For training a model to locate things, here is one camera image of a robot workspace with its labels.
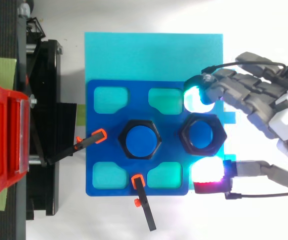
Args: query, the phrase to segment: glowing fingertip sensor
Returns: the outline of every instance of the glowing fingertip sensor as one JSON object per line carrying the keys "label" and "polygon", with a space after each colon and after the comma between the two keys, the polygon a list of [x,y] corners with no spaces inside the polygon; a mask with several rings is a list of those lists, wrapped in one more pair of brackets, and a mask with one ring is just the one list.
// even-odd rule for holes
{"label": "glowing fingertip sensor", "polygon": [[197,86],[193,86],[184,93],[184,106],[191,113],[203,114],[212,111],[215,103],[203,104],[200,97],[200,89]]}
{"label": "glowing fingertip sensor", "polygon": [[191,176],[194,183],[220,182],[224,177],[223,160],[218,156],[204,157],[192,165]]}

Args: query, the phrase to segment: red container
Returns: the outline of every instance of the red container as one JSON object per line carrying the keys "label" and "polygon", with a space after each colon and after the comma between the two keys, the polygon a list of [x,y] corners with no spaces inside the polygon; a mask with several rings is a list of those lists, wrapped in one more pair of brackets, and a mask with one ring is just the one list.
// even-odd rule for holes
{"label": "red container", "polygon": [[0,87],[0,192],[28,171],[29,125],[28,97]]}

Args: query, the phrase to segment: black metal frame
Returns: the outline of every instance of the black metal frame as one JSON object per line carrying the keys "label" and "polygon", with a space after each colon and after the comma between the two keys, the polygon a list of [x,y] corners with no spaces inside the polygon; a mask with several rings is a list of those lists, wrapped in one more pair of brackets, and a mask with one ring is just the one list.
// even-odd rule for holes
{"label": "black metal frame", "polygon": [[39,39],[34,53],[27,55],[31,94],[37,99],[31,109],[30,154],[41,161],[30,165],[27,174],[27,220],[34,219],[34,210],[46,210],[47,216],[58,211],[59,162],[49,165],[47,159],[74,144],[77,105],[60,103],[59,46],[56,40]]}

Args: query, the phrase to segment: orange clamp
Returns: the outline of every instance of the orange clamp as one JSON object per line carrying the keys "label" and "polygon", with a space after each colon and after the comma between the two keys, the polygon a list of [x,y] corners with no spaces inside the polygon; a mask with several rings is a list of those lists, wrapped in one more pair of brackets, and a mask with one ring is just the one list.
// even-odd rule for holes
{"label": "orange clamp", "polygon": [[104,135],[104,137],[103,137],[102,139],[98,140],[97,142],[95,142],[96,144],[100,144],[101,142],[103,142],[104,140],[107,139],[107,133],[106,133],[106,131],[103,130],[102,128],[101,128],[101,129],[98,129],[98,130],[95,131],[95,132],[93,132],[92,135],[95,135],[95,134],[100,133],[100,132]]}
{"label": "orange clamp", "polygon": [[133,175],[131,180],[132,180],[132,184],[133,184],[133,187],[134,187],[135,190],[137,189],[136,188],[136,184],[135,184],[135,179],[137,179],[137,178],[140,178],[141,181],[142,181],[143,186],[146,186],[144,177],[141,174]]}

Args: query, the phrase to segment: bolt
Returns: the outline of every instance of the bolt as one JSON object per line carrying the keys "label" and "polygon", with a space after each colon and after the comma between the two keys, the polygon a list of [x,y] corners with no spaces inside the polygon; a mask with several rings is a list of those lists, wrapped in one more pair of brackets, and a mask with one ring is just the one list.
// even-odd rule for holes
{"label": "bolt", "polygon": [[20,4],[20,7],[18,8],[18,16],[28,19],[30,18],[30,7],[28,3],[22,3]]}
{"label": "bolt", "polygon": [[57,48],[57,54],[62,55],[63,52],[64,52],[63,47],[62,47],[62,46],[59,46],[59,47]]}
{"label": "bolt", "polygon": [[33,109],[35,105],[37,104],[37,99],[35,99],[35,96],[33,94],[30,96],[29,102],[30,102],[30,107]]}

